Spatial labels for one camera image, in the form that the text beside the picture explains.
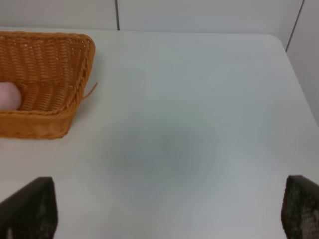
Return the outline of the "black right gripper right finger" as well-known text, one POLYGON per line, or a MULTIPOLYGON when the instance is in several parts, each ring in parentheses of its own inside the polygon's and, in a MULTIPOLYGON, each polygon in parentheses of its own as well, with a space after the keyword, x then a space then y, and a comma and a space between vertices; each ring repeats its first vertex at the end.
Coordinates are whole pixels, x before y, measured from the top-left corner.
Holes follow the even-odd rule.
POLYGON ((288 239, 319 237, 319 185, 301 175, 286 180, 281 223, 288 239))

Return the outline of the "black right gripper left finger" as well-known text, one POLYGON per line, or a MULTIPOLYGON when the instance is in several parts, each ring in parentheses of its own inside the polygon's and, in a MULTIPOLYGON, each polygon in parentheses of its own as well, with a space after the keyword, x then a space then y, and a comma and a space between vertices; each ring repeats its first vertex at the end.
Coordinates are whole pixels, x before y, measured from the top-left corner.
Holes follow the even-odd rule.
POLYGON ((52 239, 57 226, 52 177, 38 177, 0 203, 2 239, 52 239))

